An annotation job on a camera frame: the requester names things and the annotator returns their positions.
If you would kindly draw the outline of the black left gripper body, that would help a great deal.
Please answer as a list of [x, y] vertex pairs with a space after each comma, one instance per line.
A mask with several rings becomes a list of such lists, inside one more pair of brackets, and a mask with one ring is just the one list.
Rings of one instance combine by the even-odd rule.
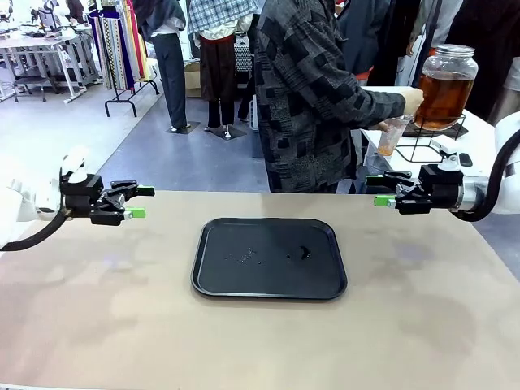
[[72, 218], [88, 218], [90, 212], [104, 189], [100, 175], [87, 174], [79, 183], [69, 180], [60, 182], [60, 190], [64, 196], [64, 205]]

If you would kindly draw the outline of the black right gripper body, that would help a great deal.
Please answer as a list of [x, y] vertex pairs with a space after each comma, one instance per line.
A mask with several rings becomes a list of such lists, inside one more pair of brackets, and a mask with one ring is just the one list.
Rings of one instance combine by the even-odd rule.
[[460, 204], [464, 175], [462, 171], [445, 171], [435, 164], [422, 165], [418, 179], [425, 193], [421, 212], [432, 209], [454, 210]]

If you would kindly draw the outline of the person's right hand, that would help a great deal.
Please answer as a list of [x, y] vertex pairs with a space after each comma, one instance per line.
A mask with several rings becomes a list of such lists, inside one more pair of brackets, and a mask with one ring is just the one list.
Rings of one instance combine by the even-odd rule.
[[403, 115], [414, 116], [423, 103], [423, 91], [416, 88], [407, 88], [402, 89], [400, 95], [405, 99]]

